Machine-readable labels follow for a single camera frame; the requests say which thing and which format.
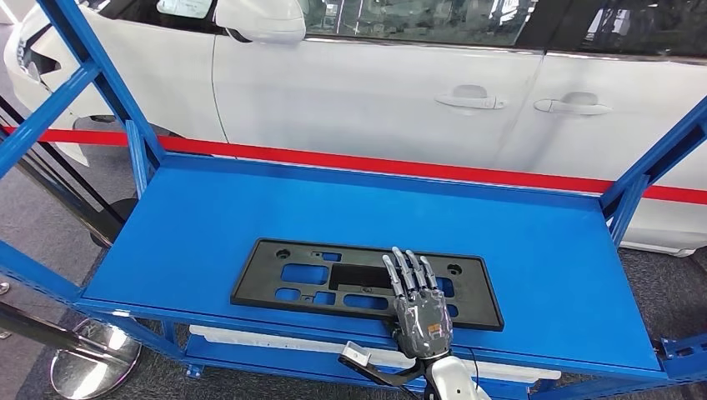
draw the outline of red stripe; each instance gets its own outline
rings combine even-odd
[[[40,140],[44,142],[67,142],[104,146],[128,145],[128,140],[123,132],[48,129]],[[175,152],[218,154],[222,156],[253,158],[282,163],[307,164],[318,167],[344,168],[374,173],[393,173],[529,188],[603,193],[612,183],[611,181],[586,177],[561,177],[529,172],[455,167],[425,162],[395,161],[382,158],[344,156],[323,152],[305,152],[244,144],[207,142],[204,140],[181,137],[159,137],[159,142],[167,150]],[[707,204],[707,190],[654,185],[645,191],[644,198],[681,203]]]

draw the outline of black cable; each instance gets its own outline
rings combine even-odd
[[[471,350],[471,357],[474,359],[474,366],[476,367],[476,391],[479,391],[479,365],[476,363],[476,354],[474,354],[474,350],[469,347],[469,350]]]
[[[5,111],[8,116],[13,119],[17,124],[24,123],[24,117],[13,108],[13,106],[5,100],[4,97],[0,96],[0,108]],[[64,170],[73,178],[82,188],[85,190],[98,204],[105,209],[108,214],[111,215],[119,224],[125,224],[125,218],[115,211],[115,208],[111,206],[98,192],[94,189],[87,181],[84,179],[80,173],[68,161],[54,148],[51,144],[45,142],[39,142],[39,146],[44,149],[50,157],[54,159]]]

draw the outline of chrome stanchion base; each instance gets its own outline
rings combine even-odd
[[[83,400],[110,391],[125,380],[138,361],[142,345],[117,328],[87,319],[79,323],[74,332],[107,346],[125,362],[95,362],[58,350],[49,376],[54,390],[65,398]]]

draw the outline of robotic hand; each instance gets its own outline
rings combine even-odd
[[[400,324],[393,331],[395,342],[408,358],[426,360],[448,354],[452,342],[452,320],[444,301],[444,293],[437,288],[432,266],[422,256],[419,261],[424,265],[423,270],[410,250],[403,254],[400,249],[393,247],[393,255],[404,280],[403,285],[390,256],[384,255],[383,262],[395,293],[394,307]]]
[[[413,252],[403,254],[397,247],[393,247],[393,255],[397,267],[388,254],[383,256],[399,323],[393,330],[393,339],[406,357],[415,360],[415,365],[396,374],[380,372],[369,363],[370,353],[352,342],[338,360],[383,385],[402,387],[424,375],[426,400],[488,399],[483,389],[474,387],[464,362],[451,354],[452,321],[429,261],[426,257],[418,261]]]

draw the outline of black pole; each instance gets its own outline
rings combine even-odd
[[[13,108],[13,106],[8,103],[7,100],[5,100],[4,97],[0,96],[0,108],[2,108],[10,118],[12,118],[17,125],[24,123],[24,117],[20,115],[20,113]],[[73,178],[81,187],[83,190],[85,190],[89,195],[91,195],[92,198],[98,202],[98,204],[103,207],[103,209],[108,212],[108,214],[111,215],[111,217],[115,218],[115,220],[122,226],[125,224],[125,218],[123,218],[117,211],[115,211],[115,208],[111,206],[98,192],[96,192],[96,189],[94,189],[87,181],[84,179],[78,171],[71,166],[71,164],[68,163],[66,158],[64,158],[54,147],[52,147],[51,144],[45,143],[45,142],[39,142],[39,146],[42,147],[42,149],[51,156],[54,161],[56,161],[66,172],[71,175],[71,178]]]
[[[0,127],[0,142],[4,140],[5,137],[4,128]],[[42,175],[38,169],[32,165],[32,162],[36,161],[25,154],[18,161],[16,167],[21,173],[54,196],[62,206],[91,231],[93,236],[97,238],[104,247],[111,247],[113,241],[120,233],[122,225],[111,219],[100,218],[98,212],[91,207],[83,197],[77,196],[75,193],[70,192],[66,186]]]
[[[122,356],[110,347],[81,337],[49,321],[33,317],[4,302],[0,302],[0,328],[93,361],[122,365],[132,362],[123,360]]]

